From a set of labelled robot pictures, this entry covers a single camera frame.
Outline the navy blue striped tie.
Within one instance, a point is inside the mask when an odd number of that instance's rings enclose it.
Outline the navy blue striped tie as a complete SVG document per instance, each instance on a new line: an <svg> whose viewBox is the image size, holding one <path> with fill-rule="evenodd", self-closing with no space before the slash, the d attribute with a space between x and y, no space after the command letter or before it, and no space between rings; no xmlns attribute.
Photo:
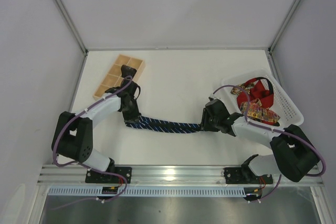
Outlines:
<svg viewBox="0 0 336 224"><path fill-rule="evenodd" d="M200 124L171 122L146 116L139 117L139 120L136 122L126 122L125 125L137 130L149 130L172 134L192 134L203 131Z"/></svg>

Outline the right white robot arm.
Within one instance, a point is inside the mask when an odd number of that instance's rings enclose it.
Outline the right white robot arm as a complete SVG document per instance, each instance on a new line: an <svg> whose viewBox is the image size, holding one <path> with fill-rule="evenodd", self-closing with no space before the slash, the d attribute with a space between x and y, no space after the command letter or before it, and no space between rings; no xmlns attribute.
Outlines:
<svg viewBox="0 0 336 224"><path fill-rule="evenodd" d="M322 161L304 132L296 125L284 129L247 121L243 114L230 114L220 99L210 100L203 109L201 128L245 138L272 150L271 155L256 154L245 165L256 176L279 174L292 182L308 176Z"/></svg>

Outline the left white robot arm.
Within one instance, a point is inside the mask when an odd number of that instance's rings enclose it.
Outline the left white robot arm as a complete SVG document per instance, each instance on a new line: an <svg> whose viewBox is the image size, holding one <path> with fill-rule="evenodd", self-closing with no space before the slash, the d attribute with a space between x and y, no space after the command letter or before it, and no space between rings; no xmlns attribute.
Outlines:
<svg viewBox="0 0 336 224"><path fill-rule="evenodd" d="M109 88L82 111L61 113L51 145L53 163L58 167L78 163L95 172L114 174L114 160L93 146L93 130L115 112L121 112L125 122L138 122L141 113L135 94L140 92L138 84L125 79L120 87Z"/></svg>

